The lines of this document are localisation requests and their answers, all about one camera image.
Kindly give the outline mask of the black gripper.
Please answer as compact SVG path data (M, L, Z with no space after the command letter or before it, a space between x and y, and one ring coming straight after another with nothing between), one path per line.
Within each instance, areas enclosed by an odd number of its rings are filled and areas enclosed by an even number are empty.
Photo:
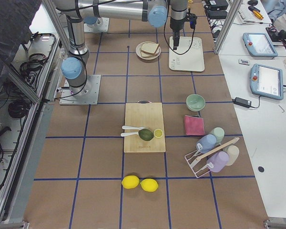
M180 30L184 27L187 9L171 9L170 28L173 31L173 50L177 50L180 40Z

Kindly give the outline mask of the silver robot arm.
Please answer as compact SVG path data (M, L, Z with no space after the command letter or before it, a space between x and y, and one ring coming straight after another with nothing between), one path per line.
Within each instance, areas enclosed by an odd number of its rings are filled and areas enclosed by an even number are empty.
M147 21L155 28L162 27L170 15L173 49L179 46L180 30L187 13L185 0L55 0L57 10L65 14L69 34L69 56L78 57L83 67L89 57L85 44L84 20L87 18Z

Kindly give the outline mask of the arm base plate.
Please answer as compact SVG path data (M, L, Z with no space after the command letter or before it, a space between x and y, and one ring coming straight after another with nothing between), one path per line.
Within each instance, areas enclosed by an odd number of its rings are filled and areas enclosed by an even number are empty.
M97 105L99 98L99 89L101 84L101 75L88 75L87 82L83 88L69 87L67 80L64 82L60 105Z
M109 28L109 18L86 17L84 22L84 32L100 33L107 32Z

